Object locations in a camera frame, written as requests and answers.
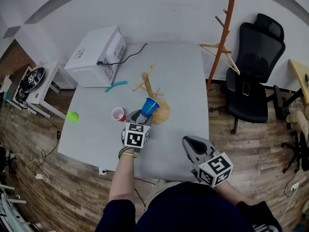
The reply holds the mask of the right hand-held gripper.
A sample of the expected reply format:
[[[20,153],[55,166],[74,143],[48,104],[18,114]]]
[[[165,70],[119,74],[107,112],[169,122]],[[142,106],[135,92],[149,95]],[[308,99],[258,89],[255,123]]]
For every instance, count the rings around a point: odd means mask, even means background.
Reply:
[[[209,140],[197,136],[184,136],[182,144],[187,157],[194,163],[193,169],[197,172],[196,178],[199,182],[215,187],[230,177],[234,165],[226,153],[216,150],[210,154],[214,146]],[[196,157],[203,154],[210,155],[198,161]]]

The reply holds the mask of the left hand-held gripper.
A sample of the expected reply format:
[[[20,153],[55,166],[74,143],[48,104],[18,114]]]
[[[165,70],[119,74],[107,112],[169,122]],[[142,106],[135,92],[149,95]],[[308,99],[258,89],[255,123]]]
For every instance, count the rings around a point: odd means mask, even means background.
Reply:
[[[122,143],[124,146],[134,148],[136,153],[146,145],[150,137],[153,116],[146,120],[141,114],[141,109],[135,110],[126,116],[125,128],[122,131]]]

